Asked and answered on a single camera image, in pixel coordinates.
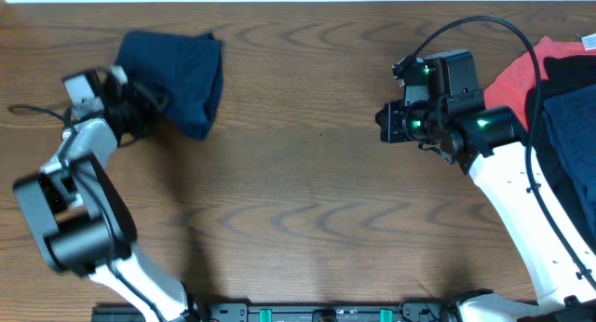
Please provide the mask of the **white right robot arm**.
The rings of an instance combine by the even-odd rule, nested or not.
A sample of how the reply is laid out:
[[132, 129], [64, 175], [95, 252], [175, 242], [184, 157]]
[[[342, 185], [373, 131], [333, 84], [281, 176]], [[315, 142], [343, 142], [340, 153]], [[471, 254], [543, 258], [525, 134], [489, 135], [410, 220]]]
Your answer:
[[444, 321], [592, 321], [595, 255], [549, 187], [526, 132], [506, 106], [392, 101], [375, 115], [380, 139], [414, 141], [457, 164], [489, 199], [519, 251], [536, 302], [490, 290], [455, 299]]

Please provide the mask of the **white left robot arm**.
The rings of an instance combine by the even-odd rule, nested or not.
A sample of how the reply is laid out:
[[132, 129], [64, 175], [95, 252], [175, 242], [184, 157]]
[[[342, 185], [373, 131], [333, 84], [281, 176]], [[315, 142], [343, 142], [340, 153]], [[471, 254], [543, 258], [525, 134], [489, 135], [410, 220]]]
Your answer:
[[104, 285], [147, 321], [198, 321], [184, 284], [156, 265], [137, 242], [129, 209], [104, 168], [128, 133], [143, 134], [168, 105], [123, 71], [63, 78], [72, 102], [60, 119], [62, 142], [13, 194], [47, 266]]

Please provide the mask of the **dark blue shorts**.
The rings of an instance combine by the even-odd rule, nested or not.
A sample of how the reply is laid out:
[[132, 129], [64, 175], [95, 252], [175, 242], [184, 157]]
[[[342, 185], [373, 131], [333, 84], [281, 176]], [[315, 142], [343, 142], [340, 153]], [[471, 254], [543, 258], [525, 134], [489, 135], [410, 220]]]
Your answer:
[[129, 32], [115, 63], [129, 79], [170, 97], [165, 116], [182, 134], [208, 136], [224, 86], [223, 42], [214, 34]]

